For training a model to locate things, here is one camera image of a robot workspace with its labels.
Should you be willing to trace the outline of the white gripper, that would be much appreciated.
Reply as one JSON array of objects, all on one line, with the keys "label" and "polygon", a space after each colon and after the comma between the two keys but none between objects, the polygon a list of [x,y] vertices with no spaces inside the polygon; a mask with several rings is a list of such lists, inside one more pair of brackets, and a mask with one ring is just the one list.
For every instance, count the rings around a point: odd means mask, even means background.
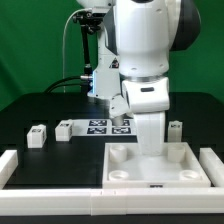
[{"label": "white gripper", "polygon": [[168,78],[151,82],[122,82],[122,94],[110,100],[109,116],[115,126],[122,126],[124,115],[132,116],[137,143],[142,154],[162,153],[165,136],[165,112],[169,109]]}]

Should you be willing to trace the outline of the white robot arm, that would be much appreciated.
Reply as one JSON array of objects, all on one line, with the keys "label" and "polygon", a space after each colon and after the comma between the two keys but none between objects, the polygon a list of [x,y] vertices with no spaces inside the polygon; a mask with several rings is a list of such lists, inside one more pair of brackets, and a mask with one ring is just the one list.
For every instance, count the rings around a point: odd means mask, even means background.
[{"label": "white robot arm", "polygon": [[169,53],[187,49],[200,33],[194,0],[77,0],[103,9],[105,47],[118,57],[121,91],[110,97],[110,119],[132,116],[143,154],[162,152],[169,109]]}]

